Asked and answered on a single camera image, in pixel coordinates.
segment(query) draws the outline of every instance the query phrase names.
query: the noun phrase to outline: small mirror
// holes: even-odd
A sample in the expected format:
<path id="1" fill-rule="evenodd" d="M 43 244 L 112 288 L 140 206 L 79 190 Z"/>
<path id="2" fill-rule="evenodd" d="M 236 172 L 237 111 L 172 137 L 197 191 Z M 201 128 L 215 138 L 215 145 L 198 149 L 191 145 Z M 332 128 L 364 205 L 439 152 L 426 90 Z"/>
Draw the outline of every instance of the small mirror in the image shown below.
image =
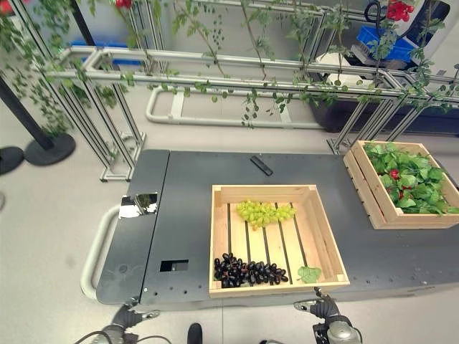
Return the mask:
<path id="1" fill-rule="evenodd" d="M 123 196 L 121 199 L 119 219 L 129 219 L 141 215 L 156 214 L 158 193 L 140 193 L 134 196 Z"/>

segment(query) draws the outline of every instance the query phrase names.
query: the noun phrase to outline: black shoe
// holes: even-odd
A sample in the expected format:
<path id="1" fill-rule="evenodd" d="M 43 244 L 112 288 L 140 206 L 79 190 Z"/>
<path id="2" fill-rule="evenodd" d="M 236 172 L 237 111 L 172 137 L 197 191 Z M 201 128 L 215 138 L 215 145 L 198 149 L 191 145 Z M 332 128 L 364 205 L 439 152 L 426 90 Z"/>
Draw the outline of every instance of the black shoe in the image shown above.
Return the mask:
<path id="1" fill-rule="evenodd" d="M 188 329 L 187 344 L 202 344 L 202 327 L 195 322 Z"/>

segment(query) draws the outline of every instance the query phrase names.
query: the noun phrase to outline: black stanchion post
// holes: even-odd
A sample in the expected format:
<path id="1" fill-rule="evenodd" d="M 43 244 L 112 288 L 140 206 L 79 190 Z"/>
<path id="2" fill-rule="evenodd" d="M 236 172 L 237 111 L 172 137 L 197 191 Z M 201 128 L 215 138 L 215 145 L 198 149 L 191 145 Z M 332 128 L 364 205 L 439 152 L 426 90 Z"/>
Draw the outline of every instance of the black stanchion post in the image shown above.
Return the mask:
<path id="1" fill-rule="evenodd" d="M 34 138 L 24 152 L 24 158 L 27 161 L 39 166 L 51 165 L 64 160 L 74 151 L 75 140 L 72 136 L 61 134 L 55 138 L 50 138 L 44 134 L 1 76 L 0 98 Z"/>

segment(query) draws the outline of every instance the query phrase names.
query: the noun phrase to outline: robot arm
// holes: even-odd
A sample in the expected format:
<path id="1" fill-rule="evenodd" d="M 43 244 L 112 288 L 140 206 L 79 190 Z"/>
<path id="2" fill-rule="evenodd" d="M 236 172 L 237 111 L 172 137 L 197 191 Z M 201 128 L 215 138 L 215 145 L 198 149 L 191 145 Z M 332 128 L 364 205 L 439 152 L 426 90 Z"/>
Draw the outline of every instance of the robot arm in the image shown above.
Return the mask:
<path id="1" fill-rule="evenodd" d="M 136 298 L 130 299 L 117 311 L 111 324 L 102 329 L 102 332 L 110 338 L 111 344 L 137 343 L 138 336 L 132 333 L 126 333 L 126 330 L 144 320 L 154 319 L 159 316 L 158 310 L 137 313 L 135 310 L 132 310 L 132 308 L 137 304 L 138 300 Z M 104 335 L 98 335 L 94 339 L 93 343 L 110 344 Z"/>
<path id="2" fill-rule="evenodd" d="M 295 309 L 309 312 L 325 320 L 313 326 L 317 344 L 361 344 L 360 332 L 352 327 L 351 321 L 340 314 L 335 301 L 323 293 L 319 288 L 314 288 L 318 300 L 295 302 Z"/>

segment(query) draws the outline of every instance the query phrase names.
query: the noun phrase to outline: rectangular hole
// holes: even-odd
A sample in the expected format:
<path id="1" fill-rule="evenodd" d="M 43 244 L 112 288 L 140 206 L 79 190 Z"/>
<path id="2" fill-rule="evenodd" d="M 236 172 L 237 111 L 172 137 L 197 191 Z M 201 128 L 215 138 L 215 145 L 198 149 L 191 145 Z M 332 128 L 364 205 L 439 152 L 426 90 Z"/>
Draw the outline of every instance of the rectangular hole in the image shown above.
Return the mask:
<path id="1" fill-rule="evenodd" d="M 188 259 L 185 260 L 163 260 L 159 272 L 187 271 Z"/>

